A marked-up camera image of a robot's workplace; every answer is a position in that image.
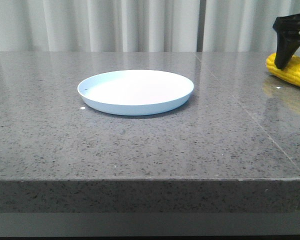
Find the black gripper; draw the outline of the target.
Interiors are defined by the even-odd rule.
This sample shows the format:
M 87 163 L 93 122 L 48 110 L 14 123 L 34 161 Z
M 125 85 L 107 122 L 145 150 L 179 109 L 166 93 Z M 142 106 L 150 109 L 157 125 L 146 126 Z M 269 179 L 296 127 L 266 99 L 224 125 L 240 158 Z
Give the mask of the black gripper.
M 274 63 L 283 70 L 300 47 L 300 13 L 275 19 L 273 29 L 277 32 L 277 50 Z

